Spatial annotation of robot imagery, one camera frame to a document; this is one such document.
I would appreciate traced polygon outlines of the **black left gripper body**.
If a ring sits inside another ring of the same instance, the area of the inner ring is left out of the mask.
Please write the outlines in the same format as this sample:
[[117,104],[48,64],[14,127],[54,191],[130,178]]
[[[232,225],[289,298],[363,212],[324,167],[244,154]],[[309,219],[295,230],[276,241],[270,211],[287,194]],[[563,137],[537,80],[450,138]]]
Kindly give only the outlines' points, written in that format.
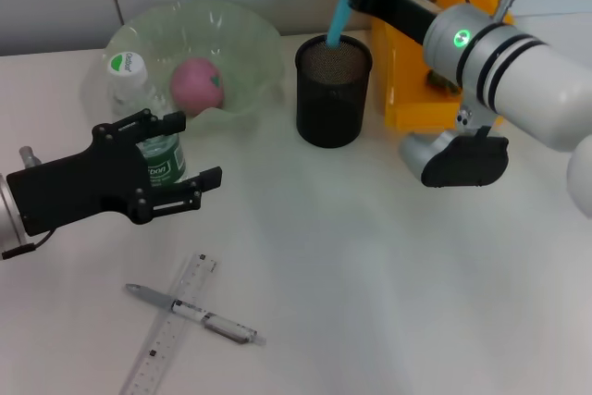
[[84,151],[9,174],[25,232],[39,235],[104,212],[150,222],[151,183],[137,147],[150,135],[150,120],[101,124]]

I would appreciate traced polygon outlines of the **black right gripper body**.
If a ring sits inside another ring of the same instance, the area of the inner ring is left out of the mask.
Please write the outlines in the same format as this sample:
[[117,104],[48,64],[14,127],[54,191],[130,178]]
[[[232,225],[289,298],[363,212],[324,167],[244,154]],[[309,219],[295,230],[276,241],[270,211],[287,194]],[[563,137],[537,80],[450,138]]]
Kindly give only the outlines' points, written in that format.
[[439,9],[428,0],[363,0],[364,12],[416,43],[423,43]]

